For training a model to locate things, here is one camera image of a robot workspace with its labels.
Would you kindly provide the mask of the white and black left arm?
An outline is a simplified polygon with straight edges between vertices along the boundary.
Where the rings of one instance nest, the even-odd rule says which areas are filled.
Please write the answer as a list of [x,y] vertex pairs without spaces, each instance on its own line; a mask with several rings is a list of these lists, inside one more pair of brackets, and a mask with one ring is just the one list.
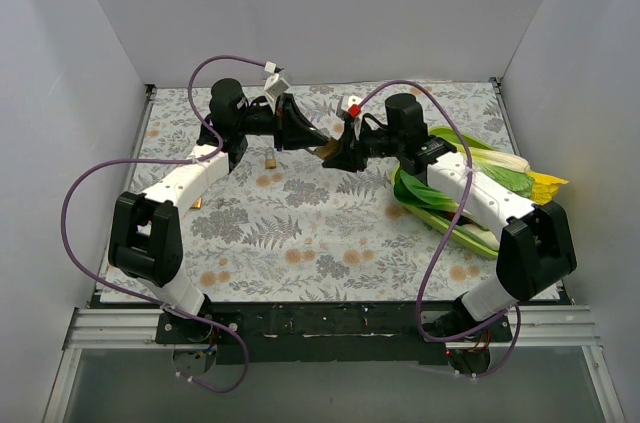
[[214,329],[205,312],[210,301],[183,267],[181,221],[210,185],[241,162],[250,135],[272,137],[278,151],[311,149],[329,141],[292,94],[248,100],[239,81],[224,78],[211,88],[209,113],[191,164],[175,168],[141,193],[122,193],[115,203],[109,263],[172,307],[171,327],[193,343],[205,341]]

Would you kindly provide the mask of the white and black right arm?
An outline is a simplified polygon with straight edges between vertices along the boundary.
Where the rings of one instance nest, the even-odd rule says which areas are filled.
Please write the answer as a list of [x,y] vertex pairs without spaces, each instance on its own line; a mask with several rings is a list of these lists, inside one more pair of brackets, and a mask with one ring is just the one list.
[[402,170],[467,210],[499,243],[493,276],[460,295],[452,309],[419,330],[430,341],[475,340],[506,310],[526,302],[574,272],[577,260],[565,210],[539,205],[475,169],[469,152],[430,134],[414,95],[386,99],[387,121],[376,128],[360,99],[338,108],[344,123],[323,158],[326,168],[357,172],[370,158],[396,158]]

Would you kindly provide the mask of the green bok choy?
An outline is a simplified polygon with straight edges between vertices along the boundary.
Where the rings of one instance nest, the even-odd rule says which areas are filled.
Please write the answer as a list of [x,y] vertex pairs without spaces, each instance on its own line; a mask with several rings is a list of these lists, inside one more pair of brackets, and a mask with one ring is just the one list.
[[425,185],[400,167],[394,175],[393,193],[399,202],[425,210],[454,213],[459,206],[451,197]]

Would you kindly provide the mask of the floral patterned table mat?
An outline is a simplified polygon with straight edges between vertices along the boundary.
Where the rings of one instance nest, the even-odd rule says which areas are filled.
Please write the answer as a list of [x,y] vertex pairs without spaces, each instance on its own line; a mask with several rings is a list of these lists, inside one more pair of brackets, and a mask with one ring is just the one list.
[[[420,83],[464,133],[513,153],[493,86]],[[365,96],[379,83],[292,87],[298,106],[323,133],[339,137],[343,96]],[[139,156],[182,158],[199,122],[184,88],[154,95]],[[413,301],[440,241],[394,198],[396,160],[370,160],[362,173],[321,168],[304,151],[276,152],[270,137],[249,137],[241,163],[209,187],[200,209],[182,220],[184,268],[212,301]],[[452,300],[494,273],[483,258],[449,240],[425,291]]]

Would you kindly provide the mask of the green napa cabbage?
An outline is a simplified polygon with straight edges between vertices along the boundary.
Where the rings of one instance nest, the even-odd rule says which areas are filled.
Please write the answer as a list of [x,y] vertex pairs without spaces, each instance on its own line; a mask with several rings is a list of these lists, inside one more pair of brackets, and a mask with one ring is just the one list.
[[489,148],[471,135],[464,137],[475,169],[519,196],[531,196],[534,178],[528,174],[530,164],[527,160]]

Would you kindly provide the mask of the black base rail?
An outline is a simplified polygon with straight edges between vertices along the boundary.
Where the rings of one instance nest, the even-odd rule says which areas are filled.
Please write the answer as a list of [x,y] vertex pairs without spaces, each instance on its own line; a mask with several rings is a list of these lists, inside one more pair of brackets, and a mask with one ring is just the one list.
[[[419,334],[413,302],[205,303],[201,317],[235,328],[251,363],[448,363],[445,343]],[[155,342],[205,348],[213,343],[220,365],[244,362],[233,336],[168,312],[159,316]]]

